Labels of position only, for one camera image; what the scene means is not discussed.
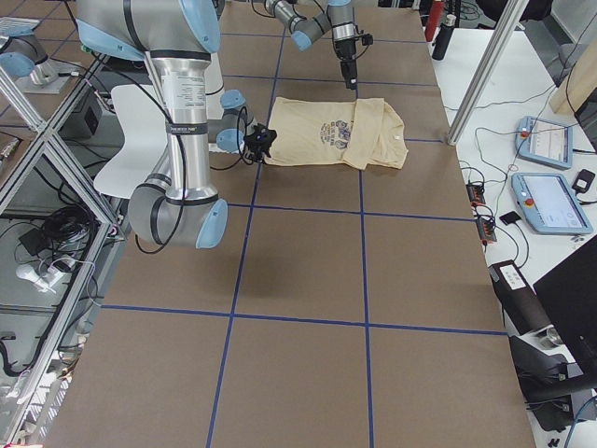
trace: silver robot arm segment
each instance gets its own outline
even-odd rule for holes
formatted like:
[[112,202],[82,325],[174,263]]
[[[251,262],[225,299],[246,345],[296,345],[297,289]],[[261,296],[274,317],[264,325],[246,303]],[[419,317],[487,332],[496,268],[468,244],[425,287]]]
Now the silver robot arm segment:
[[300,51],[308,49],[313,42],[332,30],[334,51],[340,59],[346,88],[356,89],[356,42],[360,40],[368,47],[373,44],[373,36],[358,31],[352,0],[329,0],[326,10],[311,19],[300,16],[285,0],[265,0],[264,5],[272,16],[284,24]]
[[130,61],[146,60],[168,114],[168,157],[160,159],[131,196],[132,228],[143,240],[161,246],[215,247],[226,228],[228,205],[210,179],[210,125],[215,128],[212,139],[230,152],[244,143],[239,136],[248,137],[237,123],[253,133],[257,126],[245,123],[248,113],[239,118],[246,106],[236,91],[221,98],[228,114],[208,123],[204,72],[220,45],[212,1],[79,0],[77,12],[79,36],[87,47]]

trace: metal shelf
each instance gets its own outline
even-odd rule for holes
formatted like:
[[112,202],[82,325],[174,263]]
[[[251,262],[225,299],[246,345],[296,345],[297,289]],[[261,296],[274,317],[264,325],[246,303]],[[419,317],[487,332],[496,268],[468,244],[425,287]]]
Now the metal shelf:
[[[98,66],[99,63],[94,62],[86,76],[90,77]],[[28,142],[25,142],[28,143],[28,146],[21,148],[15,155],[16,157],[12,158],[10,163],[3,168],[3,171],[6,170],[0,173],[0,213],[7,210],[11,200],[23,186],[34,166],[39,163],[42,156],[45,156],[99,222],[95,237],[89,243],[84,259],[84,261],[94,263],[103,249],[106,236],[112,231],[117,219],[109,202],[95,191],[89,175],[73,155],[69,146],[58,135],[58,130],[72,113],[87,88],[86,84],[80,80],[74,82],[75,85],[64,95],[56,110],[48,119],[44,119],[30,99],[21,93],[14,81],[0,68],[0,91],[33,133],[29,133],[31,137]],[[19,131],[24,132],[26,128],[19,128]],[[57,294],[51,294],[51,296],[48,293],[37,292],[31,283],[17,278],[14,274],[16,261],[13,257],[13,250],[18,235],[26,231],[25,227],[23,226],[23,229],[20,230],[16,228],[15,232],[5,235],[6,242],[8,242],[6,245],[0,241],[1,256],[4,259],[3,267],[5,267],[0,273],[0,282],[2,282],[0,286],[0,328],[3,331],[14,331],[17,335],[16,341],[6,342],[5,345],[10,346],[12,358],[19,361],[32,359],[39,336],[44,332],[47,333],[47,336],[45,341],[40,342],[37,360],[28,370],[26,381],[23,382],[19,394],[20,398],[4,398],[3,402],[0,393],[0,445],[13,441],[21,428],[32,397],[38,399],[40,395],[44,395],[36,393],[36,390],[49,368],[56,348],[64,337],[65,329],[74,315],[78,299],[85,291],[92,275],[92,265],[90,263],[81,264],[80,269],[69,280],[69,286],[61,286],[61,289],[57,290]],[[6,226],[0,226],[0,231],[5,228]],[[52,318],[55,320],[49,328]],[[2,385],[11,387],[16,382],[17,378],[9,378],[0,372]]]

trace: brown table surface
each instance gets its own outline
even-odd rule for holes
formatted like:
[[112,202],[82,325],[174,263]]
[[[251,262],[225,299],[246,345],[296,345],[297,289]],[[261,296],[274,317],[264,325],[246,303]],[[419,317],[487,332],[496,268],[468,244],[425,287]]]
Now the brown table surface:
[[[45,446],[535,445],[418,15],[357,21],[378,39],[358,96],[405,121],[404,168],[213,173],[224,240],[130,242]],[[299,53],[235,2],[221,27],[260,120],[276,96],[354,100],[329,39]]]

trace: aluminum pole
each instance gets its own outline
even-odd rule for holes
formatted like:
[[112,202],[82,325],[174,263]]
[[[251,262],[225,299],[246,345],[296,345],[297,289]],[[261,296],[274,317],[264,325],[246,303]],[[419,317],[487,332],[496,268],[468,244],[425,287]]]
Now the aluminum pole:
[[522,12],[524,12],[528,3],[529,0],[508,0],[506,8],[502,13],[502,17],[495,27],[492,39],[490,40],[487,49],[485,49],[485,53],[483,53],[483,57],[475,71],[475,75],[470,81],[465,98],[460,104],[460,107],[458,107],[458,112],[456,113],[456,117],[454,117],[450,131],[446,137],[448,145],[454,146],[460,139],[460,136],[492,75],[493,69],[497,65],[517,23],[521,19]]

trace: power adapter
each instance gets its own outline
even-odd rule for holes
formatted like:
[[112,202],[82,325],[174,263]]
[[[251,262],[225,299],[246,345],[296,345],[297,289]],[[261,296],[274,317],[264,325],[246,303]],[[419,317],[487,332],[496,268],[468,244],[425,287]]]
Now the power adapter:
[[590,189],[590,185],[595,179],[595,173],[589,170],[580,170],[576,176],[575,183],[572,184],[572,189],[578,194],[586,193]]
[[500,221],[502,221],[506,225],[514,224],[515,222],[520,221],[521,219],[521,216],[516,212],[509,212],[505,215],[500,216]]

